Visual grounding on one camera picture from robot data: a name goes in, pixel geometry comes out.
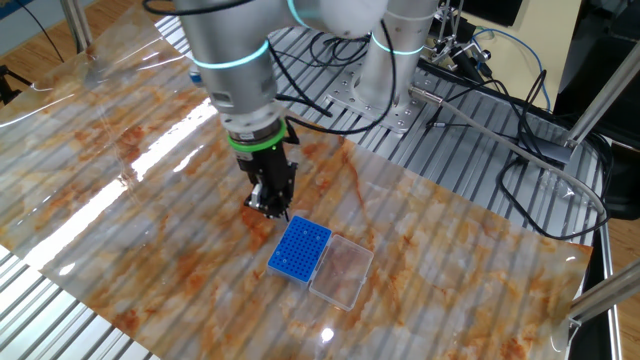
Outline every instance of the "plastic lid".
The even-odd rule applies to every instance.
[[[309,289],[339,308],[350,311],[367,280],[373,253],[334,235]]]

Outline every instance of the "black cable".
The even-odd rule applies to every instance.
[[[282,61],[278,57],[278,54],[276,53],[275,49],[273,48],[273,46],[271,46],[271,42],[269,42],[269,51],[271,51],[271,55],[273,55],[273,60],[276,62],[276,64],[278,64],[278,66],[280,67],[280,70],[282,70],[282,74],[287,78],[287,80],[289,80],[289,83],[296,90],[296,92],[300,95],[300,97],[302,97],[302,99],[304,99],[304,101],[306,101],[307,105],[313,107],[314,109],[316,109],[319,113],[321,113],[324,116],[333,117],[333,114],[331,112],[329,112],[328,110],[325,110],[322,107],[318,106],[313,100],[311,100],[307,96],[307,94],[304,93],[304,90],[302,90],[300,88],[300,86],[298,86],[298,84],[296,84],[296,81],[293,79],[291,74],[289,74],[289,71],[287,70],[287,68],[284,66],[284,64],[282,63]]]
[[[319,106],[318,104],[314,103],[314,102],[308,102],[305,99],[300,99],[297,98],[295,96],[289,96],[289,95],[285,95],[285,94],[277,94],[276,95],[276,100],[278,101],[291,101],[291,102],[295,102],[295,103],[299,103],[299,104],[303,104],[303,105],[307,105],[309,107],[312,107],[313,109],[315,109],[316,111],[322,113],[324,115],[324,113],[328,113],[329,115],[326,115],[328,117],[333,117],[333,114],[330,113],[329,111],[327,111],[326,109],[324,109],[323,107]]]
[[[13,71],[7,69],[7,75],[11,76],[12,78],[20,81],[21,83],[27,85],[27,86],[31,86],[31,82],[25,78],[23,78],[22,76],[14,73]]]
[[[544,83],[544,78],[546,76],[546,71],[543,71],[542,73],[540,73],[540,75],[538,76],[538,79],[536,79],[536,82],[534,83],[533,87],[531,88],[531,90],[529,91],[529,95],[527,96],[527,100],[526,100],[526,104],[523,107],[523,116],[526,117],[527,112],[529,111],[529,108],[532,106],[533,102],[535,101],[536,97],[538,96],[538,94],[540,93],[540,89],[542,88],[542,84]],[[526,122],[526,118],[525,118],[525,122],[520,122],[518,123],[519,127],[520,125],[524,125],[528,123]],[[603,175],[606,177],[605,182],[603,183],[603,193],[605,193],[606,190],[604,190],[605,188],[608,188],[608,184],[609,184],[609,179],[611,177],[611,172],[610,170],[606,170],[605,172],[605,167],[608,168],[608,165],[605,164],[605,162],[607,162],[608,160],[603,161],[603,159],[598,156],[600,162],[603,164]],[[600,202],[605,206],[605,217],[598,221],[594,226],[582,230],[580,232],[574,233],[574,234],[570,234],[570,235],[561,235],[561,236],[555,236],[555,235],[551,235],[548,232],[546,232],[540,225],[538,225],[538,223],[533,220],[533,217],[531,217],[531,215],[527,212],[527,210],[524,208],[524,206],[522,206],[522,204],[520,204],[518,202],[518,200],[515,198],[515,196],[513,196],[513,194],[511,194],[511,192],[509,192],[509,190],[507,189],[507,187],[504,185],[504,176],[506,174],[506,172],[513,168],[516,165],[526,165],[529,161],[522,158],[521,156],[517,156],[515,160],[513,160],[512,162],[510,162],[509,164],[507,164],[507,166],[505,166],[504,168],[502,168],[502,170],[500,170],[500,172],[498,173],[498,176],[496,178],[496,181],[498,182],[498,187],[500,189],[500,191],[502,191],[502,193],[504,194],[504,196],[507,198],[507,200],[509,200],[509,202],[516,208],[516,210],[520,213],[520,215],[522,215],[527,222],[540,234],[542,234],[543,236],[546,236],[548,238],[551,239],[556,239],[556,240],[569,240],[569,239],[573,239],[575,237],[579,237],[585,234],[588,234],[592,231],[595,231],[597,229],[599,229],[600,227],[602,227],[604,224],[606,224],[609,219],[610,219],[610,214],[609,214],[609,210],[606,207],[606,204],[604,203],[604,201],[602,200],[602,198],[599,197]]]
[[[31,15],[31,17],[33,18],[33,20],[35,20],[35,22],[38,24],[38,26],[40,27],[40,30],[42,30],[42,32],[44,33],[44,36],[47,37],[47,40],[49,40],[49,42],[51,43],[51,46],[53,46],[53,49],[56,51],[56,54],[58,54],[58,58],[60,58],[60,61],[64,63],[64,59],[62,58],[62,55],[60,55],[60,51],[58,51],[58,48],[56,47],[56,44],[53,43],[53,40],[51,40],[51,38],[49,37],[49,34],[47,34],[47,30],[44,29],[44,26],[42,26],[42,24],[40,24],[40,21],[38,21],[38,18],[36,18],[35,15],[33,15],[33,13],[31,11],[29,11],[29,9],[27,9],[26,6],[24,6],[24,4],[20,1],[20,0],[16,0],[16,2],[18,3],[18,5],[20,5],[26,12],[29,13],[29,15]]]
[[[371,39],[369,36],[365,36],[365,37],[362,37],[362,38],[359,38],[359,39],[353,39],[353,40],[346,40],[346,39],[340,39],[340,38],[337,38],[337,37],[332,37],[331,39],[328,39],[328,40],[324,41],[324,45],[325,46],[332,47],[332,49],[330,50],[331,54],[332,54],[332,58],[329,61],[320,60],[318,58],[318,55],[316,55],[316,53],[314,52],[313,48],[314,48],[316,42],[318,42],[318,40],[320,40],[320,38],[323,35],[326,35],[326,34],[325,33],[316,34],[313,38],[311,38],[311,41],[309,42],[309,46],[308,46],[309,54],[311,55],[311,58],[313,59],[313,61],[315,61],[316,63],[320,64],[321,66],[344,67],[344,66],[351,65],[351,64],[354,64],[354,63],[360,61],[365,55],[367,55],[367,52],[366,51],[362,52],[362,50],[366,50],[367,44],[369,43],[369,40]],[[347,43],[360,42],[360,43],[362,43],[362,46],[360,46],[360,48],[355,53],[353,53],[352,55],[350,55],[350,56],[348,56],[346,58],[341,58],[337,54],[337,49],[338,49],[338,46],[340,44],[342,44],[343,42],[347,42]],[[332,64],[331,61],[333,61],[333,60],[346,61],[346,62]]]
[[[445,129],[445,128],[450,128],[450,127],[463,127],[463,128],[470,128],[470,129],[475,129],[473,126],[469,125],[469,124],[446,124],[446,123],[440,123],[442,124],[442,126],[437,126],[436,123],[434,124],[429,124],[427,125],[427,127],[430,127],[432,129]],[[503,133],[499,133],[499,132],[493,132],[496,135],[500,135],[504,138],[510,139],[510,140],[514,140],[514,141],[518,141],[519,139],[515,136],[511,136],[511,135],[507,135],[507,134],[503,134]]]
[[[387,108],[384,110],[384,112],[382,113],[382,115],[380,115],[380,117],[373,121],[371,124],[361,127],[359,129],[352,129],[352,130],[332,130],[332,129],[326,129],[323,127],[319,127],[316,125],[312,125],[309,124],[307,122],[298,120],[292,116],[287,116],[286,118],[291,121],[294,122],[300,126],[306,127],[307,129],[311,129],[311,130],[315,130],[318,132],[322,132],[325,134],[334,134],[334,135],[352,135],[352,134],[357,134],[357,133],[361,133],[361,132],[365,132],[365,131],[369,131],[371,129],[373,129],[374,127],[376,127],[378,124],[380,124],[382,121],[384,121],[384,118],[389,114],[389,111],[391,111],[391,107],[393,106],[393,100],[395,98],[395,94],[396,94],[396,57],[393,51],[393,44],[391,43],[391,36],[389,35],[389,31],[387,30],[387,25],[385,24],[384,20],[380,20],[380,25],[382,26],[382,31],[384,32],[384,36],[387,40],[387,44],[389,45],[389,54],[391,56],[391,71],[392,71],[392,76],[391,76],[391,95],[389,96],[389,103],[387,104]]]
[[[540,78],[540,76],[538,76],[538,79],[536,79],[536,82],[534,83],[534,87],[532,87],[532,89],[535,89],[535,86],[538,84],[539,78]],[[451,102],[451,101],[453,101],[453,100],[455,100],[455,99],[457,99],[457,98],[459,98],[459,97],[461,97],[463,95],[466,95],[466,94],[470,93],[471,91],[477,90],[477,89],[479,89],[479,88],[481,88],[481,87],[483,87],[483,86],[485,86],[487,84],[492,84],[492,83],[496,84],[496,85],[498,85],[498,86],[500,86],[502,88],[502,92],[507,96],[507,101],[509,102],[509,105],[511,105],[511,109],[513,109],[513,112],[516,114],[516,116],[518,118],[518,121],[519,121],[519,124],[522,124],[522,126],[525,129],[525,132],[530,136],[530,138],[534,138],[535,135],[533,134],[533,130],[531,130],[531,127],[529,126],[529,123],[526,121],[526,113],[524,113],[524,112],[520,113],[520,111],[518,111],[518,108],[516,107],[515,103],[513,102],[511,95],[509,95],[509,91],[507,90],[507,87],[499,80],[492,79],[492,80],[487,80],[487,81],[478,83],[476,85],[473,85],[473,86],[461,91],[460,93],[458,93],[458,94],[456,94],[454,96],[451,96],[451,97],[447,98],[445,101],[446,102]],[[430,124],[430,123],[436,122],[436,120],[438,119],[438,116],[440,116],[440,113],[442,112],[442,109],[443,108],[440,107],[440,108],[438,108],[438,110],[436,110],[435,114],[433,114],[431,119],[427,122],[427,125]],[[529,151],[530,153],[532,153],[533,155],[544,159],[544,156],[542,155],[542,152],[538,148],[538,144],[535,141],[531,141],[531,143],[533,144],[533,149],[531,149],[529,147],[528,142],[523,142],[526,150]]]
[[[575,237],[579,237],[582,235],[586,235],[592,231],[595,231],[597,229],[599,229],[600,227],[602,227],[604,224],[606,224],[609,219],[611,218],[611,215],[609,214],[609,210],[607,209],[607,207],[605,206],[605,218],[600,220],[598,223],[596,223],[594,226],[579,231],[577,233],[571,234],[571,235],[561,235],[561,236],[555,236],[555,235],[551,235],[548,232],[546,232],[542,227],[540,227],[540,225],[538,225],[538,223],[535,222],[535,220],[533,220],[533,218],[531,217],[531,215],[529,215],[529,213],[527,212],[527,210],[525,210],[525,208],[518,202],[518,200],[516,200],[516,198],[509,192],[509,190],[507,189],[506,186],[504,186],[504,175],[505,173],[511,169],[512,167],[516,166],[516,165],[524,165],[526,164],[526,161],[524,161],[524,159],[518,157],[517,159],[513,160],[512,162],[510,162],[507,166],[505,166],[504,168],[502,168],[502,170],[500,170],[500,172],[498,173],[498,186],[500,187],[500,190],[502,191],[502,193],[505,195],[505,197],[509,200],[509,202],[511,202],[511,204],[513,204],[513,206],[516,208],[516,210],[518,210],[518,212],[520,213],[520,215],[522,215],[527,222],[540,234],[542,234],[543,236],[546,236],[548,238],[551,239],[556,239],[556,240],[570,240],[573,239]]]
[[[150,12],[152,14],[156,14],[156,15],[188,16],[188,15],[209,14],[209,13],[216,12],[216,11],[227,10],[227,9],[234,8],[236,6],[240,6],[240,5],[244,5],[244,4],[250,3],[250,2],[252,2],[254,0],[237,0],[237,1],[227,2],[227,3],[224,3],[224,4],[213,5],[213,6],[203,7],[203,8],[199,8],[199,9],[192,9],[192,10],[159,10],[159,9],[154,9],[149,5],[149,3],[155,2],[155,1],[170,2],[171,0],[142,0],[142,7],[145,10],[147,10],[148,12]]]
[[[333,67],[333,66],[335,66],[335,67],[341,67],[341,66],[344,66],[344,65],[342,65],[342,64],[340,64],[340,65],[338,65],[338,64],[329,64],[329,65],[312,64],[312,63],[310,63],[310,62],[308,62],[308,61],[302,60],[302,59],[301,59],[301,58],[299,58],[298,56],[288,54],[288,53],[286,53],[286,52],[284,52],[284,51],[276,50],[276,53],[277,53],[278,55],[280,55],[280,56],[287,56],[287,57],[290,57],[290,58],[292,58],[292,59],[294,59],[294,60],[296,60],[296,61],[299,61],[299,62],[301,62],[301,63],[305,64],[305,65],[306,65],[306,66],[308,66],[308,67],[313,67],[313,68],[326,67],[326,66],[332,66],[332,67]]]

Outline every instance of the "gray cable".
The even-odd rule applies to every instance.
[[[521,149],[519,146],[514,145],[513,143],[509,142],[508,140],[505,140],[504,138],[500,137],[499,135],[493,133],[491,130],[485,128],[484,126],[482,126],[480,124],[478,124],[471,117],[469,117],[467,114],[465,114],[462,111],[458,110],[458,108],[456,108],[455,106],[447,103],[446,101],[442,101],[441,105],[442,105],[442,107],[451,110],[451,112],[453,112],[456,116],[458,116],[462,120],[466,121],[472,127],[476,128],[483,135],[486,135],[486,136],[490,137],[494,141],[497,141],[498,143],[508,147],[511,151],[515,152],[516,154],[522,156],[523,158],[531,161],[532,163],[538,165],[539,167],[541,167],[543,169],[549,170],[549,172],[557,175],[559,178],[561,178],[564,181],[568,182],[569,184],[575,186],[576,188],[579,188],[580,190],[582,190],[585,194],[587,194],[589,199],[591,199],[591,201],[595,204],[596,210],[598,211],[599,218],[600,219],[604,219],[607,216],[606,215],[607,212],[605,210],[604,204],[600,200],[600,197],[598,197],[598,195],[593,190],[591,190],[590,187],[585,185],[582,181],[574,178],[573,176],[571,176],[571,175],[567,174],[566,172],[556,168],[555,166],[547,164],[546,162],[544,162],[544,161],[538,159],[537,157],[531,155],[527,151]]]

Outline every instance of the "marble pattern surface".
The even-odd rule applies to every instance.
[[[563,359],[591,249],[299,130],[292,213],[374,253],[350,312],[266,271],[286,224],[139,9],[0,111],[0,243],[163,359]]]

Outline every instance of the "metal mounting plate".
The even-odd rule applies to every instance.
[[[326,97],[332,100],[335,105],[346,108],[368,120],[376,120],[383,113],[384,109],[374,108],[361,101],[352,90],[352,81],[358,73],[360,64],[347,66],[342,73],[336,77],[326,90]],[[430,80],[421,73],[416,73],[413,83],[421,86],[429,85]],[[403,108],[393,107],[389,114],[380,124],[393,132],[403,134],[407,132],[416,121],[425,103],[418,100],[411,102]]]

